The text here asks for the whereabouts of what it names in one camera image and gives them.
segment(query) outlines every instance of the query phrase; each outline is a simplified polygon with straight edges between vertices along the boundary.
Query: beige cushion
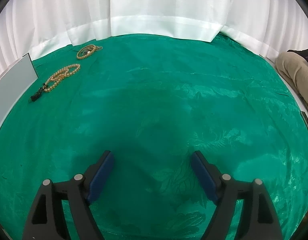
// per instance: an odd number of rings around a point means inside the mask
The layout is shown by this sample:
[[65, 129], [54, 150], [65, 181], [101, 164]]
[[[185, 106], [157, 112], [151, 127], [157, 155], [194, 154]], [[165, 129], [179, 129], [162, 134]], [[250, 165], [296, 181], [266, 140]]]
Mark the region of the beige cushion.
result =
[[294, 52], [283, 52], [277, 58], [275, 68], [294, 91], [304, 98], [308, 110], [308, 62]]

